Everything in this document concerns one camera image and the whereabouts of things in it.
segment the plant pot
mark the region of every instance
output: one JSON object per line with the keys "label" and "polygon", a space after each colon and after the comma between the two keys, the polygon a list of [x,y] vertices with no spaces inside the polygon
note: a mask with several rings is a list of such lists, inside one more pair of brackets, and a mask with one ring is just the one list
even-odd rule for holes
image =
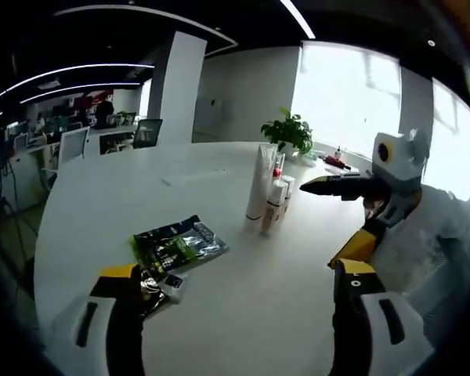
{"label": "plant pot", "polygon": [[292,144],[286,143],[285,146],[282,148],[282,150],[280,152],[282,154],[285,154],[285,159],[286,160],[290,160],[296,154],[296,148]]}

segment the green leaves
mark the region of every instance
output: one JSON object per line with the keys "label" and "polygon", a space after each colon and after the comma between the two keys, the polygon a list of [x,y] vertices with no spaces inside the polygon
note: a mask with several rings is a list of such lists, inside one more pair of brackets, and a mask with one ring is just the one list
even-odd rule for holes
{"label": "green leaves", "polygon": [[285,107],[279,107],[279,111],[282,115],[284,115],[286,118],[290,118],[291,117],[291,112],[285,108]]}
{"label": "green leaves", "polygon": [[300,115],[281,107],[280,112],[285,116],[284,121],[268,121],[261,127],[261,133],[271,143],[277,143],[282,150],[286,143],[292,144],[300,153],[307,153],[313,147],[312,130],[306,121],[301,122]]}

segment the office chair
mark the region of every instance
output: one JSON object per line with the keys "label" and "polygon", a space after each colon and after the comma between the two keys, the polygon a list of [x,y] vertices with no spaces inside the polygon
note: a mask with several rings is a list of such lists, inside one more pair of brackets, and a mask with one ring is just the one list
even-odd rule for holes
{"label": "office chair", "polygon": [[42,168],[40,180],[44,188],[50,192],[56,181],[57,172],[61,166],[74,159],[82,159],[85,152],[85,144],[89,135],[90,127],[65,132],[61,135],[60,152],[57,159],[57,169]]}
{"label": "office chair", "polygon": [[24,150],[28,146],[28,134],[24,133],[23,135],[19,135],[14,138],[14,150]]}
{"label": "office chair", "polygon": [[158,133],[162,126],[162,119],[143,119],[138,123],[138,128],[134,134],[132,147],[140,149],[143,147],[153,147],[157,145]]}

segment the white tube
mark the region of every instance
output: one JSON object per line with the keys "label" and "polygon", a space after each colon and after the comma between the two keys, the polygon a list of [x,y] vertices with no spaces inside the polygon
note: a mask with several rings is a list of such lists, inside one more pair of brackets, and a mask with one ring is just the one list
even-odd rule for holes
{"label": "white tube", "polygon": [[272,171],[277,145],[262,143],[258,148],[258,156],[252,178],[251,195],[245,216],[251,221],[257,221],[265,213],[266,199],[272,182]]}

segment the potted plant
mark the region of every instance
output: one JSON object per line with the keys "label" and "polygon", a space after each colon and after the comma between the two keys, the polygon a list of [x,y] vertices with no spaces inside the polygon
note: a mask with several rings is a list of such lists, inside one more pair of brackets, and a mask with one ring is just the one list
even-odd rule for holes
{"label": "potted plant", "polygon": [[291,157],[295,151],[308,153],[313,147],[312,130],[301,116],[291,115],[284,107],[280,108],[284,120],[268,121],[261,127],[261,133],[271,142],[278,144],[278,151]]}

